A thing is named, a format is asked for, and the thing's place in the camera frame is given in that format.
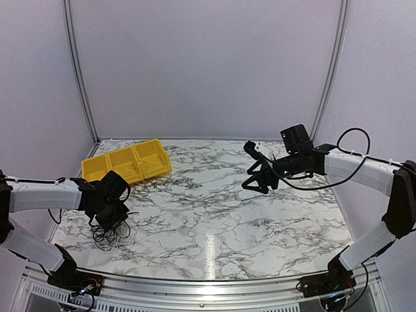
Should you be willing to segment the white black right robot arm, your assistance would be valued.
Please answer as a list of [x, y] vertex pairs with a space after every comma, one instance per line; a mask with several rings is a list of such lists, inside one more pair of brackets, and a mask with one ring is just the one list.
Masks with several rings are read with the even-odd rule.
[[[264, 144], [247, 141], [245, 152], [254, 159], [242, 183], [246, 190], [267, 194], [284, 183], [295, 190], [332, 189], [354, 242], [328, 263], [325, 273], [298, 282], [305, 297], [339, 293], [356, 286], [353, 271], [382, 255], [399, 239], [415, 231], [415, 161], [372, 156], [371, 138], [362, 128], [345, 131], [364, 134], [363, 153], [341, 144], [316, 146], [302, 124], [281, 131], [286, 156], [277, 157]], [[322, 187], [296, 186], [296, 180], [322, 176]]]

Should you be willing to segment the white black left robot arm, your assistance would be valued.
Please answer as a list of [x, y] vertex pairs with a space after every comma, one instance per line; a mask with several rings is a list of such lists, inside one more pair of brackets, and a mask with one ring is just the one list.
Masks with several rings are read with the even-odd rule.
[[39, 265], [51, 285], [76, 291], [98, 288], [101, 276], [79, 271], [63, 247], [37, 237], [10, 215], [48, 209], [80, 211], [96, 220], [100, 229], [114, 230], [127, 218], [125, 201], [130, 191], [129, 183], [114, 171], [91, 182], [80, 177], [39, 180], [1, 175], [1, 247]]

